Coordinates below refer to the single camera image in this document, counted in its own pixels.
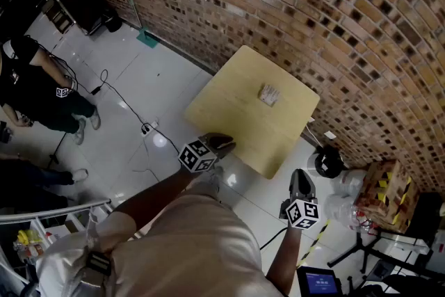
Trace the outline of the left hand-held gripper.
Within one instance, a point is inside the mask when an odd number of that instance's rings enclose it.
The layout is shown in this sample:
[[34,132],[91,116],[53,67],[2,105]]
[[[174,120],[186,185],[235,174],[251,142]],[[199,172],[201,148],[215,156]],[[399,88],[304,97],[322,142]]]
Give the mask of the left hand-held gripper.
[[189,172],[204,172],[210,170],[235,147],[236,143],[231,136],[210,132],[186,143],[177,158]]

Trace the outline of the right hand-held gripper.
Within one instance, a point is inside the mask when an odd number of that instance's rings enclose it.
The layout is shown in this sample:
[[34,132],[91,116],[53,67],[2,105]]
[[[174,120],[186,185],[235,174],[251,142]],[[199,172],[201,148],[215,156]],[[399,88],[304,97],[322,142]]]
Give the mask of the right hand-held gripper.
[[[291,174],[290,193],[314,193],[315,186],[303,169],[295,169]],[[292,228],[308,230],[320,220],[318,200],[310,198],[288,198],[281,203],[280,219],[286,220]]]

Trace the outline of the person's right forearm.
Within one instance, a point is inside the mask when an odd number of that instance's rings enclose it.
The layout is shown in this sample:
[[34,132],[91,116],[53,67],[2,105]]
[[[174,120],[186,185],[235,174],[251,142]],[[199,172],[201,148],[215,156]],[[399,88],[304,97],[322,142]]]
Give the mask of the person's right forearm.
[[302,230],[287,227],[277,254],[268,269],[266,279],[283,295],[288,296],[293,284]]

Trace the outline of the person's left forearm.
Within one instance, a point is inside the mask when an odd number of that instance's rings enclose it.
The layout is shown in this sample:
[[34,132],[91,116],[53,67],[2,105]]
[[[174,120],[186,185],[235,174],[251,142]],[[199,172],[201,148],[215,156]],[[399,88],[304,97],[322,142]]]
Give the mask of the person's left forearm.
[[125,200],[114,212],[130,216],[136,229],[140,230],[175,200],[198,175],[181,167],[175,174]]

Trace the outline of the yellow wooden table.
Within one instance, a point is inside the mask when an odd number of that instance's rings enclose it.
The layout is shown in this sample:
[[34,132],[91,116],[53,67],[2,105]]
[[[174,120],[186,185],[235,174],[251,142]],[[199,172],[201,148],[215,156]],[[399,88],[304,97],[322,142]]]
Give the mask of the yellow wooden table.
[[203,133],[232,136],[234,155],[272,179],[319,100],[293,75],[243,45],[198,93],[184,117]]

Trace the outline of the black round bin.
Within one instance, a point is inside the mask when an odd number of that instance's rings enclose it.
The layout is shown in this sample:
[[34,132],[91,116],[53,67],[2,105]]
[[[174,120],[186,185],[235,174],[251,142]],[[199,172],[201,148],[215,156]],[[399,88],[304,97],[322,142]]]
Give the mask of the black round bin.
[[339,150],[331,145],[316,147],[308,158],[305,170],[312,176],[334,179],[346,169]]

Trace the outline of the clear plastic bags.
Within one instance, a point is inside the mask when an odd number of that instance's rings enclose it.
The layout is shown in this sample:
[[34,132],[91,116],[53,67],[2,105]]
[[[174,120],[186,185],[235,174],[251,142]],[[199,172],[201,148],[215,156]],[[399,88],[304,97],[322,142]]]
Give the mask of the clear plastic bags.
[[366,171],[343,170],[331,180],[333,194],[326,197],[324,212],[328,219],[335,220],[351,230],[360,230],[367,222],[355,201],[361,191]]

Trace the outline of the white power strip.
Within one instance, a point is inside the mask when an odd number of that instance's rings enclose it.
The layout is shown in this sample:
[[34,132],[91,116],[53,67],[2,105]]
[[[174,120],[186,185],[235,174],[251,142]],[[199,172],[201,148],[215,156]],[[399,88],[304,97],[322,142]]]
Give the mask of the white power strip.
[[146,137],[152,131],[155,131],[157,127],[158,127],[158,122],[157,121],[153,121],[152,123],[143,123],[141,125],[141,135],[142,135],[142,137]]

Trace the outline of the cardboard box with striped tape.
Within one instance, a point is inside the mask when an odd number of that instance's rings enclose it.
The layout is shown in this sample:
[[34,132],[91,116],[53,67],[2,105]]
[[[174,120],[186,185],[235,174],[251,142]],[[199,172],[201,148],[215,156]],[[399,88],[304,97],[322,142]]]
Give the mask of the cardboard box with striped tape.
[[369,166],[355,206],[382,229],[404,234],[419,197],[416,182],[400,161],[379,161]]

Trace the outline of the black tripod stand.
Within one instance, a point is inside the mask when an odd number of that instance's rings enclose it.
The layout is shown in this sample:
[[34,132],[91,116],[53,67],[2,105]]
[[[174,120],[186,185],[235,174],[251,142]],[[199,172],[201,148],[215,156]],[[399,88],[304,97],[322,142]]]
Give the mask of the black tripod stand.
[[363,260],[362,260],[362,267],[359,270],[362,275],[365,274],[366,268],[367,268],[367,262],[370,255],[377,257],[378,259],[381,259],[384,262],[393,264],[394,266],[399,266],[401,268],[404,268],[406,270],[409,270],[413,273],[416,273],[420,276],[423,276],[425,278],[430,279],[436,279],[439,280],[441,274],[436,273],[434,271],[430,271],[426,268],[422,268],[420,266],[416,266],[415,264],[409,264],[408,262],[404,262],[402,260],[396,259],[394,257],[391,257],[389,255],[384,254],[383,252],[380,252],[376,249],[374,249],[374,245],[378,243],[382,239],[382,236],[380,233],[378,233],[377,237],[370,242],[368,245],[363,244],[362,236],[359,232],[356,233],[356,243],[354,246],[352,246],[350,249],[345,251],[343,254],[339,255],[337,258],[333,259],[331,262],[327,263],[327,266],[329,268],[332,268],[345,260],[347,257],[355,254],[356,252],[363,251]]

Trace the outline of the black monitor with blue screen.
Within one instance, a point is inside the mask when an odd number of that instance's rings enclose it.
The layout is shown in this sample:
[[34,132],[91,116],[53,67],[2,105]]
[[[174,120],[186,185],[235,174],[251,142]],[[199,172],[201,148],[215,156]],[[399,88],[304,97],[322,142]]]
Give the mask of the black monitor with blue screen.
[[301,297],[342,297],[340,280],[331,269],[300,266],[296,270]]

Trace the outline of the person's beige shirt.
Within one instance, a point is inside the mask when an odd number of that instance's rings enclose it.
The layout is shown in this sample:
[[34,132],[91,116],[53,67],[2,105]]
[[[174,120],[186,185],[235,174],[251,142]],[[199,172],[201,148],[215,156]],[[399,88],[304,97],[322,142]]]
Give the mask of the person's beige shirt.
[[201,182],[171,202],[147,234],[113,212],[93,229],[57,240],[36,266],[43,297],[88,297],[80,285],[91,250],[104,253],[112,273],[100,297],[282,297],[262,271],[257,240]]

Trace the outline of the green mop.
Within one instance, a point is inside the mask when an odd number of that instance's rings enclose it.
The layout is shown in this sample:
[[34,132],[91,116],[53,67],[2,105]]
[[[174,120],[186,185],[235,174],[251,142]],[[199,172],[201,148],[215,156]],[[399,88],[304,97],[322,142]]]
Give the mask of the green mop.
[[138,14],[136,4],[134,0],[129,0],[129,3],[131,4],[133,11],[135,13],[138,25],[139,25],[139,34],[137,36],[137,39],[142,42],[143,44],[147,45],[149,48],[153,49],[157,44],[159,43],[157,39],[143,26],[140,16]]

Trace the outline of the black trash bin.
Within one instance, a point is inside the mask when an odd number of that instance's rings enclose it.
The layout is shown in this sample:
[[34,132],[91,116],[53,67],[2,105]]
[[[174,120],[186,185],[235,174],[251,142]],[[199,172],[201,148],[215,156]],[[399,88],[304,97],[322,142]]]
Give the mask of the black trash bin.
[[114,9],[106,9],[102,15],[105,27],[114,33],[122,26],[122,20]]

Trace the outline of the white metal rack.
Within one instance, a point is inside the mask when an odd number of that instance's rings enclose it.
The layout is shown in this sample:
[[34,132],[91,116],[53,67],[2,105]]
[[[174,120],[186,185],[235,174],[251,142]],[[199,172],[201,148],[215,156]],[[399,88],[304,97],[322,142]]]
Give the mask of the white metal rack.
[[92,200],[64,209],[0,215],[0,296],[19,296],[31,283],[34,264],[22,262],[13,248],[19,230],[39,233],[44,251],[73,232],[82,232],[89,214],[104,220],[113,210],[109,199]]

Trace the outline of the assorted colourful shelf items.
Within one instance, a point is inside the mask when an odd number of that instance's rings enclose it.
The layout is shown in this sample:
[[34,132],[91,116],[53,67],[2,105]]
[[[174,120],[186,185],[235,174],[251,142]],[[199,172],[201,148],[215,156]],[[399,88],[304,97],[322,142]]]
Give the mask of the assorted colourful shelf items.
[[45,251],[42,239],[35,230],[19,230],[13,248],[19,259],[27,264],[34,264]]

